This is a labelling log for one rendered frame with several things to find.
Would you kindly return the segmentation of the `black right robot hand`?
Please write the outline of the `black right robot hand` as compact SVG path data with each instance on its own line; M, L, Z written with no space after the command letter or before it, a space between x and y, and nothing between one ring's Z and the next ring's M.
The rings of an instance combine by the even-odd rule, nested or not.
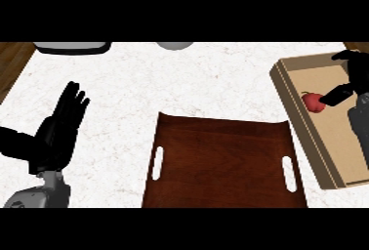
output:
M332 55L332 60L346 60L348 82L318 99L329 106L338 105L352 94L369 93L369 54L343 50Z

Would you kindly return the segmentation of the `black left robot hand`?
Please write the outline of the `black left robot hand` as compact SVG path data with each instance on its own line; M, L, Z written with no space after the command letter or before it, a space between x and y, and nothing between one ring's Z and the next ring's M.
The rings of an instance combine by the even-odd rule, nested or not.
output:
M26 161L31 175L60 172L67 166L88 104L79 84L70 81L32 136L0 126L0 154Z

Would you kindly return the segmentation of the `red bell pepper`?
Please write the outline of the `red bell pepper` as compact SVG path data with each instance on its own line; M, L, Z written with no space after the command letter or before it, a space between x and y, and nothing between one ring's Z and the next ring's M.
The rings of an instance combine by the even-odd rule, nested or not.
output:
M320 98L320 94L302 92L301 99L309 112L318 113L324 110L326 105L320 102Z

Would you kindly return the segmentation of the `cardboard box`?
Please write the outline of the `cardboard box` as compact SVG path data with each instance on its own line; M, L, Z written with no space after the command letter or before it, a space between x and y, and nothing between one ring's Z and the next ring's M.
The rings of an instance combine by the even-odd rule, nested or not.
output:
M318 113L309 112L302 102L304 92L326 95L348 82L346 62L333 61L333 54L283 58L270 71L321 189L369 185L369 168L346 117L355 106L355 95Z

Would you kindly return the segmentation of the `dark brown wooden tray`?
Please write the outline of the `dark brown wooden tray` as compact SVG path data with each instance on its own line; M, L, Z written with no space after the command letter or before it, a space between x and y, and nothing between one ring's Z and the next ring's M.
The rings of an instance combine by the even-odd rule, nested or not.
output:
M152 152L159 176L147 177L143 206L307 206L304 189L286 189L281 159L295 156L286 122L221 120L160 114Z

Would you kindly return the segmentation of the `grey black-rimmed appliance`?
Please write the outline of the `grey black-rimmed appliance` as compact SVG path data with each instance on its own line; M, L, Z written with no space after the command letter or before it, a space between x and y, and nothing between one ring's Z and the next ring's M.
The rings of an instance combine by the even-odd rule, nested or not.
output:
M109 42L33 42L36 50L50 55L84 56L103 54L109 48Z

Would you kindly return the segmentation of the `grey round object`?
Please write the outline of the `grey round object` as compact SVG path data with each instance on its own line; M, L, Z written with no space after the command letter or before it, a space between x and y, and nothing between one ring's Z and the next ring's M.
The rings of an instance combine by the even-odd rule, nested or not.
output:
M156 45L165 50L177 51L186 49L191 42L157 42Z

